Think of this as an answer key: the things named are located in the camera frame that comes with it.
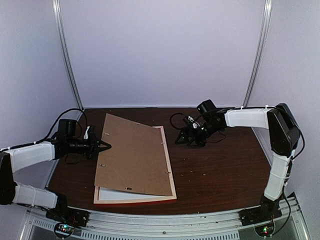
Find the left aluminium corner post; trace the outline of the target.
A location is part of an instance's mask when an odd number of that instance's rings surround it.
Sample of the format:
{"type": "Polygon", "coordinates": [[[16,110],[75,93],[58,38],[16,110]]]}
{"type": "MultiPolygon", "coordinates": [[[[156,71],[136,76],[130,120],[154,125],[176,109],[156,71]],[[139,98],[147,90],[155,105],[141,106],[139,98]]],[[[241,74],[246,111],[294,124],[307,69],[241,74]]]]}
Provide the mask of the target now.
{"type": "Polygon", "coordinates": [[[63,16],[61,12],[61,1],[60,0],[53,0],[52,1],[52,6],[53,6],[53,13],[55,17],[55,22],[58,30],[58,35],[60,39],[60,45],[62,49],[62,55],[63,55],[63,61],[66,69],[66,73],[68,76],[68,80],[71,86],[71,91],[73,93],[73,96],[75,98],[76,104],[78,108],[84,109],[80,93],[77,87],[77,83],[75,80],[73,68],[72,68],[72,63],[69,55],[69,50],[67,46],[67,39],[65,35],[65,30],[64,30],[64,24],[63,24],[63,16]]]}

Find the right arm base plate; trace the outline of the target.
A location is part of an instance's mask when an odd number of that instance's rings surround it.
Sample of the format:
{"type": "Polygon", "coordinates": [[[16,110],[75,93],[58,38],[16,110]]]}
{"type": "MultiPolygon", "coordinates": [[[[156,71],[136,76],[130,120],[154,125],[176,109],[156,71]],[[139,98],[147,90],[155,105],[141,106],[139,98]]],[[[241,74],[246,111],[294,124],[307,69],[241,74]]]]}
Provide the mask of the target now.
{"type": "Polygon", "coordinates": [[[262,222],[271,221],[272,219],[282,216],[280,210],[276,210],[272,213],[262,213],[261,207],[245,208],[238,212],[242,226],[255,225],[262,222]]]}

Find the red landscape photo print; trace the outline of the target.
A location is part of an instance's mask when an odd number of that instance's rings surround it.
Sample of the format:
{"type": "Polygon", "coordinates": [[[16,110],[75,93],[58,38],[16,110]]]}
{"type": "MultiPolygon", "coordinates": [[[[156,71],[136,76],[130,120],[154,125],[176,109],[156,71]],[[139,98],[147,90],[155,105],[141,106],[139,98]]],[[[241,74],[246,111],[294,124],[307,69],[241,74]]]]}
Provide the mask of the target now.
{"type": "Polygon", "coordinates": [[[119,191],[105,187],[96,187],[95,193],[98,194],[97,199],[101,201],[120,201],[120,200],[133,200],[133,199],[151,199],[156,197],[163,197],[163,195],[150,195],[134,192],[119,191]]]}

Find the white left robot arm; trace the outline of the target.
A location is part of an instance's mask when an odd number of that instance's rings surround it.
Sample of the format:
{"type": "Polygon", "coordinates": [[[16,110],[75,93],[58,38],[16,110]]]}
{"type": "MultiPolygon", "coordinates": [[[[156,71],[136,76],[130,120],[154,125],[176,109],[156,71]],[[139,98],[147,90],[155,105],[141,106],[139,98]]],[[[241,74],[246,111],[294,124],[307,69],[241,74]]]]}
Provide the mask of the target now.
{"type": "Polygon", "coordinates": [[[64,195],[18,183],[13,174],[42,162],[59,160],[69,154],[80,154],[92,159],[100,152],[111,149],[110,144],[97,138],[94,126],[87,126],[82,139],[75,138],[76,125],[76,120],[61,119],[53,137],[0,151],[1,205],[22,204],[52,209],[53,215],[61,222],[72,218],[72,211],[64,195]]]}

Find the aluminium corner post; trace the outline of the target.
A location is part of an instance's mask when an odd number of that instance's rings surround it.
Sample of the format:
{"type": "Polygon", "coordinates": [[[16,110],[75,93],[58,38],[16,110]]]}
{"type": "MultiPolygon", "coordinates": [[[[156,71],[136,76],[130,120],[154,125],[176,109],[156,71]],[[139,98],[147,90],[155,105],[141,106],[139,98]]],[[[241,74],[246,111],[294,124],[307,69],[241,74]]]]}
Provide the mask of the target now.
{"type": "Polygon", "coordinates": [[[253,94],[254,86],[259,74],[259,69],[262,63],[263,53],[265,49],[265,45],[268,38],[268,33],[270,29],[270,22],[272,17],[272,7],[273,1],[272,0],[265,0],[264,1],[264,8],[263,8],[263,15],[261,20],[260,26],[260,33],[259,39],[257,43],[257,49],[254,57],[253,67],[249,78],[248,87],[246,90],[246,94],[243,101],[243,106],[247,107],[249,105],[251,96],[253,94]]]}
{"type": "Polygon", "coordinates": [[[75,80],[73,68],[72,68],[72,63],[69,55],[69,50],[67,46],[67,39],[65,35],[65,30],[64,30],[64,24],[63,24],[63,16],[61,12],[61,1],[60,0],[53,0],[52,1],[52,6],[53,6],[53,13],[55,17],[55,22],[58,30],[58,35],[60,39],[60,45],[62,49],[62,55],[63,55],[63,61],[66,69],[66,73],[68,76],[68,80],[71,86],[71,91],[73,93],[73,96],[75,98],[76,104],[78,108],[84,109],[80,93],[77,87],[77,83],[75,80]]]}

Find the brown backing board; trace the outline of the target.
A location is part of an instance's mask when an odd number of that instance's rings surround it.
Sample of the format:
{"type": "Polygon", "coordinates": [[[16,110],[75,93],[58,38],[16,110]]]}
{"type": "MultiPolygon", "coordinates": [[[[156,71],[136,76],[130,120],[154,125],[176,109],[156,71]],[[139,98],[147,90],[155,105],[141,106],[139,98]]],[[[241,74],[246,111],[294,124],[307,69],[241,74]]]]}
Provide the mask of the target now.
{"type": "Polygon", "coordinates": [[[155,196],[173,195],[162,126],[149,126],[106,114],[94,184],[111,190],[155,196]]]}

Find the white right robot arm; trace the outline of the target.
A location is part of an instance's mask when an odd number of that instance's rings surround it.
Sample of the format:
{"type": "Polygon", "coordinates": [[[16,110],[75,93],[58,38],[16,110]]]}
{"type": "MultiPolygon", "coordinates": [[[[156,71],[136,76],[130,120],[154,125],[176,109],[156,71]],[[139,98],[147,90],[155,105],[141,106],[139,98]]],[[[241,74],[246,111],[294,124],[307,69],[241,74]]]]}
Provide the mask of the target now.
{"type": "Polygon", "coordinates": [[[272,165],[267,186],[256,210],[259,220],[268,220],[275,212],[290,176],[301,130],[285,103],[276,106],[256,107],[216,107],[208,99],[197,106],[199,117],[183,117],[184,126],[179,127],[175,144],[185,144],[189,148],[204,147],[207,139],[225,128],[249,127],[269,131],[272,150],[272,165]]]}

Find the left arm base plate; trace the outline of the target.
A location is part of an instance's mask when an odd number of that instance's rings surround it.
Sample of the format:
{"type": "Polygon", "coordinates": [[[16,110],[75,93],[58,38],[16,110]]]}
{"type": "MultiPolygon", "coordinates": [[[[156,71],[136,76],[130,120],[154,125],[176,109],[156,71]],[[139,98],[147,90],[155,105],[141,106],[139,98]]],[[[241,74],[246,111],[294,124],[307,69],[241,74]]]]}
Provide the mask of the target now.
{"type": "Polygon", "coordinates": [[[76,228],[86,227],[90,216],[88,211],[70,207],[67,208],[66,213],[55,209],[46,209],[45,211],[45,216],[48,219],[62,222],[76,228]]]}

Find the aluminium front rail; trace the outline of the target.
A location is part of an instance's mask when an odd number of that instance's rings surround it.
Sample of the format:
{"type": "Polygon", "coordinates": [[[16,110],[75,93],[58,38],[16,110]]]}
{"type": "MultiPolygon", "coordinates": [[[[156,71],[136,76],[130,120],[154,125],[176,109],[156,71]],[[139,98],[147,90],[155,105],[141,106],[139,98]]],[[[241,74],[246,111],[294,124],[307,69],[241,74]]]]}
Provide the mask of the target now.
{"type": "Polygon", "coordinates": [[[239,210],[180,215],[130,215],[90,211],[87,225],[75,229],[70,240],[263,240],[258,231],[271,226],[271,240],[310,239],[295,197],[279,203],[274,220],[243,225],[239,210]]]}

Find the right aluminium corner post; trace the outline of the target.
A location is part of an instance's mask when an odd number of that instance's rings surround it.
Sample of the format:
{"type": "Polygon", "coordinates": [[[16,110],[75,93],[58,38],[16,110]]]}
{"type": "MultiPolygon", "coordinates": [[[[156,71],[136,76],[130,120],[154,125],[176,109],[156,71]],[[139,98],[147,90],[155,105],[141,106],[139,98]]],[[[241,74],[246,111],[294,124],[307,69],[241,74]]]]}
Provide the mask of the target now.
{"type": "Polygon", "coordinates": [[[253,67],[249,78],[248,87],[246,90],[246,94],[243,101],[243,106],[247,107],[249,105],[251,96],[253,94],[254,86],[259,74],[259,69],[262,63],[263,53],[265,49],[265,45],[268,38],[268,33],[270,29],[270,22],[272,17],[272,7],[273,1],[272,0],[265,0],[264,1],[264,8],[263,8],[263,15],[261,20],[260,26],[260,33],[259,39],[257,43],[257,49],[254,57],[253,67]]]}

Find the pink wooden picture frame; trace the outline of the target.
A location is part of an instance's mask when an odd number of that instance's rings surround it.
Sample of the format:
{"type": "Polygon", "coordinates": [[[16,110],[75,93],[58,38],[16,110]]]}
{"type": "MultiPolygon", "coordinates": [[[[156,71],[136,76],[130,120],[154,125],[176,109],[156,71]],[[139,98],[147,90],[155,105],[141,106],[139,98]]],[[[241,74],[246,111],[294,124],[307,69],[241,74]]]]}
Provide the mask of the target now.
{"type": "Polygon", "coordinates": [[[167,147],[165,130],[163,126],[154,126],[154,128],[160,131],[161,140],[162,140],[161,144],[163,146],[165,160],[166,160],[166,167],[167,167],[166,174],[168,176],[169,183],[170,183],[171,195],[170,196],[163,195],[163,197],[155,197],[155,198],[142,198],[142,199],[130,199],[130,200],[98,200],[99,195],[95,193],[95,189],[96,187],[100,187],[100,186],[95,186],[94,197],[93,197],[94,205],[107,206],[107,207],[137,206],[137,205],[169,203],[169,202],[175,202],[177,200],[176,187],[175,187],[174,177],[172,173],[172,167],[171,167],[171,161],[170,161],[169,151],[167,147]]]}

